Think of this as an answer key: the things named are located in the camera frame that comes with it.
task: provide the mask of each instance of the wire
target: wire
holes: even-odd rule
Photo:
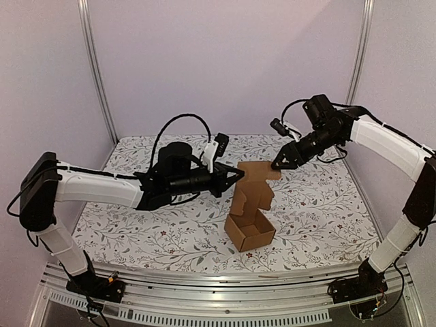
[[[184,203],[188,203],[189,201],[195,200],[196,198],[198,198],[200,196],[200,193],[196,193],[193,196],[191,196],[189,199],[183,200],[183,201],[179,201],[176,203],[171,202],[170,206],[177,206],[179,204],[184,204]]]
[[[431,222],[427,225],[427,227],[425,227],[425,229],[423,229],[424,232],[421,232],[421,233],[420,233],[420,236],[419,236],[419,242],[418,242],[418,245],[419,245],[420,247],[424,245],[424,242],[425,242],[425,240],[426,240],[426,238],[427,238],[427,234],[429,233],[429,226],[432,225],[432,224],[434,224],[434,223],[436,223],[436,220],[435,220],[435,221],[431,221]]]
[[[36,236],[36,240],[33,240],[31,238],[31,236],[30,236],[30,231],[29,230],[26,230],[26,235],[27,235],[27,238],[30,240],[30,243],[32,243],[32,245],[34,247],[39,247],[39,245],[40,245],[40,238],[38,236]]]
[[[43,174],[45,174],[46,172],[49,172],[51,170],[66,170],[67,167],[65,166],[54,166],[54,167],[49,167],[46,168],[44,170],[41,170],[40,172],[38,172],[36,175],[33,175],[32,178],[30,179],[29,182],[27,182],[27,184],[21,188],[21,190],[18,192],[18,194],[16,196],[14,196],[14,198],[12,199],[12,201],[8,204],[8,206],[6,207],[6,212],[8,213],[8,215],[13,216],[13,217],[20,217],[19,214],[17,213],[13,213],[11,212],[11,207],[15,204],[15,202],[20,198],[20,196],[26,192],[26,190]]]
[[[65,271],[65,274],[68,276],[69,280],[74,284],[74,286],[76,286],[76,288],[80,292],[83,293],[84,297],[86,298],[86,300],[88,302],[88,305],[87,305],[88,321],[97,327],[110,327],[108,320],[106,319],[106,317],[103,314],[103,309],[100,308],[98,305],[96,305],[96,302],[87,294],[87,292],[85,292],[81,287],[79,287],[79,285],[77,285],[77,283],[73,280],[73,277],[69,274],[69,272],[67,272],[67,269],[65,269],[64,265],[62,263],[60,263],[60,265],[61,265],[63,271]],[[106,326],[102,326],[94,321],[94,318],[91,317],[91,307],[93,307],[100,314],[100,317],[102,317]]]
[[[102,172],[101,170],[92,170],[92,169],[81,168],[81,167],[69,167],[68,170],[71,170],[72,172],[84,172],[86,174],[108,176],[108,177],[120,178],[120,179],[138,179],[137,176],[133,176],[133,175],[113,174],[111,172]]]
[[[211,136],[211,130],[209,129],[209,126],[207,125],[207,123],[206,123],[206,121],[204,121],[204,119],[202,118],[202,117],[200,117],[200,116],[198,116],[198,115],[196,115],[196,114],[180,114],[180,115],[178,115],[178,116],[175,116],[175,117],[172,117],[163,127],[162,127],[162,129],[160,130],[160,132],[157,134],[157,136],[156,136],[156,140],[155,140],[155,143],[154,143],[154,145],[153,145],[153,150],[151,151],[151,158],[150,158],[150,166],[149,166],[149,172],[151,171],[151,168],[153,167],[153,161],[154,161],[154,159],[155,159],[155,153],[156,153],[156,148],[157,148],[157,143],[159,142],[159,140],[160,140],[160,138],[161,138],[161,136],[162,136],[162,134],[164,133],[164,131],[165,131],[165,129],[167,129],[167,127],[171,124],[171,123],[173,123],[173,122],[175,122],[177,119],[180,119],[180,118],[183,118],[183,117],[193,117],[193,118],[195,118],[195,119],[197,119],[197,120],[199,120],[202,124],[203,124],[203,126],[204,126],[204,128],[206,129],[206,132],[207,132],[207,142],[209,143],[210,141],[211,141],[211,138],[212,138],[212,136]]]
[[[363,107],[363,106],[350,106],[350,105],[347,105],[347,104],[336,104],[336,103],[333,103],[333,102],[332,102],[332,105],[333,105],[333,106],[336,106],[336,107],[341,107],[341,108],[350,108],[350,107],[362,108],[362,109],[364,109],[364,110],[366,111],[366,114],[367,114],[368,116],[370,116],[371,119],[373,119],[377,124],[379,124],[379,125],[385,127],[386,129],[389,129],[390,131],[393,131],[394,133],[396,133],[396,134],[398,134],[398,135],[404,137],[406,140],[412,142],[412,143],[415,144],[416,146],[419,146],[421,149],[423,149],[424,151],[426,151],[428,154],[430,154],[430,155],[432,155],[432,156],[435,155],[435,152],[434,152],[434,151],[427,149],[426,147],[423,146],[423,144],[420,144],[419,142],[416,142],[413,138],[411,138],[411,137],[408,136],[407,134],[405,134],[405,133],[403,133],[402,131],[399,131],[398,129],[396,129],[396,128],[394,128],[394,127],[392,127],[392,126],[390,126],[390,125],[388,125],[388,124],[385,124],[385,123],[383,123],[382,121],[380,121],[376,116],[374,116],[373,114],[371,114],[371,113],[369,112],[369,110],[366,109],[366,108]]]
[[[347,157],[347,155],[348,155],[348,151],[347,150],[342,149],[339,146],[336,146],[336,149],[338,149],[338,151],[341,152],[343,154],[343,156],[337,157],[337,158],[334,158],[334,159],[331,159],[331,160],[323,160],[323,159],[320,158],[319,155],[317,155],[316,159],[318,159],[318,161],[320,161],[322,163],[331,164],[332,162],[335,162],[335,161],[338,161],[338,160],[342,160],[342,159],[345,159]]]
[[[281,112],[281,123],[283,124],[284,123],[284,121],[285,121],[285,114],[286,114],[286,112],[287,112],[287,110],[289,109],[289,108],[291,108],[293,105],[295,105],[295,104],[299,104],[300,102],[306,102],[306,101],[309,101],[309,99],[299,99],[299,100],[295,100],[294,102],[291,102],[290,104],[288,104],[284,109],[283,109],[283,111]]]
[[[388,310],[384,311],[383,313],[380,313],[379,315],[374,315],[374,317],[381,317],[383,315],[387,315],[389,312],[391,312],[396,307],[397,304],[399,304],[401,298],[403,297],[405,280],[404,280],[403,273],[401,272],[401,270],[399,270],[398,266],[396,266],[396,263],[398,262],[398,260],[399,260],[399,258],[397,258],[394,261],[393,266],[394,266],[395,270],[398,271],[398,274],[400,274],[400,276],[401,276],[401,291],[400,291],[400,295],[397,298],[397,300],[395,301],[395,303]]]

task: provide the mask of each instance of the open cardboard box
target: open cardboard box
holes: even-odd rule
[[[244,178],[235,186],[230,213],[224,230],[240,252],[270,244],[275,228],[259,210],[270,210],[274,192],[267,179],[280,179],[281,173],[271,169],[269,161],[242,161],[238,168]]]

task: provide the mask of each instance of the patterned table surface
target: patterned table surface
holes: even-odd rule
[[[133,173],[149,166],[154,137],[123,138],[105,168]],[[198,155],[204,136],[163,136],[160,146],[182,140]],[[218,161],[272,160],[289,138],[230,136]],[[325,158],[337,154],[330,150]],[[378,237],[342,161],[316,159],[269,181],[275,193],[264,214],[277,229],[269,246],[239,253],[224,232],[233,189],[214,198],[140,212],[113,204],[88,203],[74,230],[80,247],[98,262],[201,273],[264,272],[356,262],[378,246]]]

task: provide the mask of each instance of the purple wall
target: purple wall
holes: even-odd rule
[[[213,132],[273,134],[294,99],[345,99],[363,2],[90,1],[109,104],[121,136],[153,135],[196,112]],[[289,115],[309,127],[301,107]],[[169,134],[204,133],[184,120]]]
[[[99,168],[111,144],[75,1],[2,1],[0,40],[0,325],[16,327],[28,320],[48,255],[6,215],[8,202],[44,151]],[[57,207],[70,228],[79,207]]]
[[[356,98],[382,121],[436,148],[436,2],[375,2]],[[395,224],[414,184],[367,149],[349,146],[348,162],[384,232]],[[406,256],[428,326],[436,326],[436,228]]]

